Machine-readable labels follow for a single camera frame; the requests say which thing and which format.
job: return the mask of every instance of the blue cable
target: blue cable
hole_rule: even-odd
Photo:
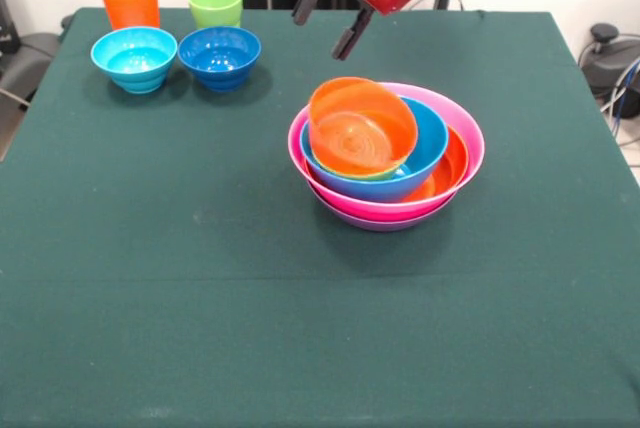
[[[620,119],[621,119],[621,115],[622,115],[622,107],[624,106],[624,100],[627,97],[627,90],[629,89],[629,85],[631,85],[631,80],[633,80],[634,75],[636,74],[636,70],[638,69],[638,65],[640,63],[636,63],[633,68],[631,68],[631,70],[629,70],[629,73],[627,74],[627,77],[624,80],[624,93],[622,95],[622,98],[620,98],[620,103],[618,104],[618,112],[616,113],[616,121],[613,123],[613,128],[614,128],[614,132],[613,132],[613,136],[618,136],[618,131],[620,130]]]

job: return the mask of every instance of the dark blue bowl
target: dark blue bowl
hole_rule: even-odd
[[[260,40],[250,31],[215,26],[187,35],[180,42],[178,57],[204,86],[227,92],[247,80],[261,51]]]
[[[431,108],[419,101],[402,97],[411,108],[418,124],[418,142],[393,177],[389,180],[353,180],[326,171],[316,161],[309,143],[309,122],[300,134],[300,148],[309,169],[323,185],[333,191],[359,200],[393,203],[413,193],[429,178],[449,144],[446,123]]]

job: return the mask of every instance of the green cup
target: green cup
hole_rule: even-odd
[[[240,26],[242,0],[189,0],[198,29],[210,26]]]

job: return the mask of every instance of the stacked bowls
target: stacked bowls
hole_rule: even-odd
[[[323,95],[327,91],[331,98]],[[383,91],[388,104],[378,105],[371,93]],[[334,119],[325,122],[330,129],[318,130],[318,115],[327,105]],[[376,110],[382,123],[370,116]],[[407,112],[416,127],[414,140]],[[403,134],[395,136],[398,130]],[[383,232],[414,226],[450,203],[476,175],[485,151],[478,124],[452,100],[417,86],[354,78],[331,80],[316,90],[293,120],[288,145],[321,203],[347,223]]]

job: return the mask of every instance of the orange bowl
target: orange bowl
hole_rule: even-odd
[[[309,141],[315,159],[339,176],[379,179],[416,146],[418,126],[407,104],[365,78],[335,78],[310,100]]]
[[[441,195],[458,186],[469,166],[469,152],[462,137],[450,126],[449,144],[444,156],[433,170],[431,176],[416,191],[404,198],[401,203],[420,201]]]

